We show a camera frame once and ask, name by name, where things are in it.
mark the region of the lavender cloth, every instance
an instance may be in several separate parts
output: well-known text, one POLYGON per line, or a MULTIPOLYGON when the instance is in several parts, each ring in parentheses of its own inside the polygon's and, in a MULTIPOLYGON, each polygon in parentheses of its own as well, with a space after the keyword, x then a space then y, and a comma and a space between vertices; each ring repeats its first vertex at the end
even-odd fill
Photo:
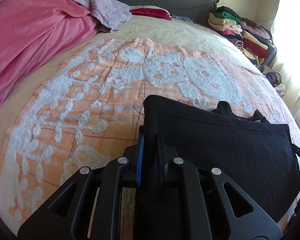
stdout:
POLYGON ((260 26, 258 26, 257 28, 252 28, 252 27, 248 26, 245 22, 240 22, 240 26, 244 30, 248 30, 249 32, 251 32, 255 35, 258 35, 266 40, 270 39, 269 34, 264 29, 262 29, 260 26))
POLYGON ((130 6, 117 0, 73 0, 91 11, 102 25, 115 30, 118 25, 131 19, 130 6))

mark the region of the silver screw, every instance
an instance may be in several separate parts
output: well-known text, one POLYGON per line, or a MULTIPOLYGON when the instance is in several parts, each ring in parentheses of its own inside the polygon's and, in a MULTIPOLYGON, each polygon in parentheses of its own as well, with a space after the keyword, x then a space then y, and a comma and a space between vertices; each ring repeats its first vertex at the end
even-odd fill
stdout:
POLYGON ((211 172, 214 174, 214 175, 220 175, 221 174, 221 170, 219 168, 213 168, 211 170, 211 172))
POLYGON ((82 168, 80 169, 80 173, 81 173, 81 174, 88 174, 89 171, 90 171, 90 169, 89 169, 88 167, 82 167, 82 168))
POLYGON ((177 157, 177 158, 174 158, 174 159, 173 159, 173 162, 174 162, 175 164, 182 164, 182 163, 183 163, 183 159, 177 157))
POLYGON ((121 164, 125 164, 128 162, 128 159, 126 157, 120 157, 118 159, 118 163, 121 163, 121 164))

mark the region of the red folded cloth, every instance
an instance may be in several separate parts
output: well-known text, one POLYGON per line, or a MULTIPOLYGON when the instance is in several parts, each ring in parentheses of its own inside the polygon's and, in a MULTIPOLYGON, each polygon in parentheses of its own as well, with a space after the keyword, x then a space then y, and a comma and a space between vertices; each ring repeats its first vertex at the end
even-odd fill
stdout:
POLYGON ((261 58, 267 58, 269 52, 250 40, 243 38, 243 46, 248 48, 253 54, 261 58))

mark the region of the orange plaid blanket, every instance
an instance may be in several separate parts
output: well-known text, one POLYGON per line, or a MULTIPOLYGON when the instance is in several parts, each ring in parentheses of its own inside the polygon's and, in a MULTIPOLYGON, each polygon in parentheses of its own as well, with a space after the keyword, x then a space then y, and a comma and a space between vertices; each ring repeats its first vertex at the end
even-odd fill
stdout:
MULTIPOLYGON (((0 215, 19 226, 81 166, 105 166, 138 139, 151 94, 203 109, 228 101, 239 116, 258 109, 300 130, 268 80, 210 52, 150 39, 90 43, 44 82, 6 135, 0 159, 0 215)), ((123 194, 123 239, 132 239, 133 191, 123 194)))

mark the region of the triangular cutout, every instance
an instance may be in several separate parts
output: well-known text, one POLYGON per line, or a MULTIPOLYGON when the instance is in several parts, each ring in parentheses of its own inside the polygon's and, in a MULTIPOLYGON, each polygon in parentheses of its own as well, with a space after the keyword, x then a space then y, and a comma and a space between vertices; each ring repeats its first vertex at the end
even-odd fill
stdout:
POLYGON ((77 183, 72 182, 48 207, 48 210, 55 213, 61 217, 66 217, 72 198, 74 196, 75 190, 77 188, 77 183))
POLYGON ((237 192, 229 183, 223 185, 230 201, 234 215, 239 218, 253 211, 248 201, 237 192))

